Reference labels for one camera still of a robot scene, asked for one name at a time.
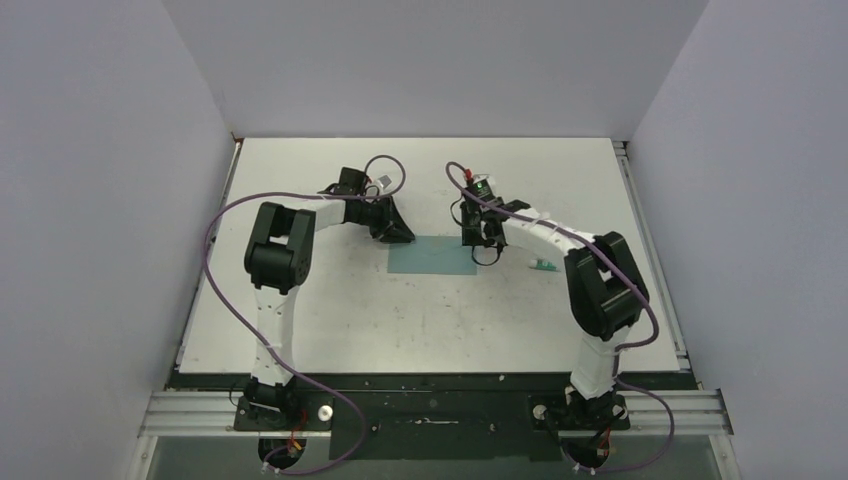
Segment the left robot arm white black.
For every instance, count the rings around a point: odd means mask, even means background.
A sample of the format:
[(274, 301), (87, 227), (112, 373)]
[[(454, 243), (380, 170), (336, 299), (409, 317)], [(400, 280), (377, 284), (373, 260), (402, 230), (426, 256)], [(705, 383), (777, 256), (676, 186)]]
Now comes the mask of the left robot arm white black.
[(243, 398), (252, 418), (271, 429), (294, 427), (304, 415), (293, 360), (294, 307), (312, 266), (318, 231), (345, 223), (364, 226), (383, 244), (409, 244), (415, 235), (390, 193), (394, 181), (345, 167), (316, 200), (286, 207), (266, 201), (257, 211), (244, 267), (254, 288), (260, 333)]

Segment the teal envelope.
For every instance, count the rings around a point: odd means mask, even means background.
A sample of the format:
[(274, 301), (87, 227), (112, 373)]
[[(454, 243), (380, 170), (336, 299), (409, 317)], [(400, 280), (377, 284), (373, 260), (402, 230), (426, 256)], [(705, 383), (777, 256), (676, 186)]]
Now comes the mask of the teal envelope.
[(419, 236), (413, 243), (393, 244), (388, 253), (391, 274), (476, 275), (471, 248), (458, 236)]

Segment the green glue stick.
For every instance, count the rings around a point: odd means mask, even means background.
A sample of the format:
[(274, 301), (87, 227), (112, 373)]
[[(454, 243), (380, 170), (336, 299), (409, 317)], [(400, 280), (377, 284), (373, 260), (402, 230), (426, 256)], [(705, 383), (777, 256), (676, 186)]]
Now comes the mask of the green glue stick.
[(543, 259), (534, 259), (531, 260), (528, 264), (531, 269), (540, 270), (540, 271), (550, 271), (555, 272), (558, 271), (558, 267), (556, 264), (549, 262)]

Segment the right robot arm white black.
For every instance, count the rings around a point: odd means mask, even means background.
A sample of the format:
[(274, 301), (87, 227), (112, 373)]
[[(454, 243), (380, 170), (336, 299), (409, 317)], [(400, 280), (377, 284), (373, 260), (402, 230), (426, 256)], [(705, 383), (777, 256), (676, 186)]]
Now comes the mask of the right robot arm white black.
[(549, 261), (564, 274), (572, 316), (583, 334), (558, 416), (572, 429), (602, 430), (626, 417), (616, 392), (619, 346), (649, 296), (622, 235), (590, 235), (561, 227), (521, 200), (504, 201), (485, 175), (463, 172), (458, 221), (473, 249), (507, 247)]

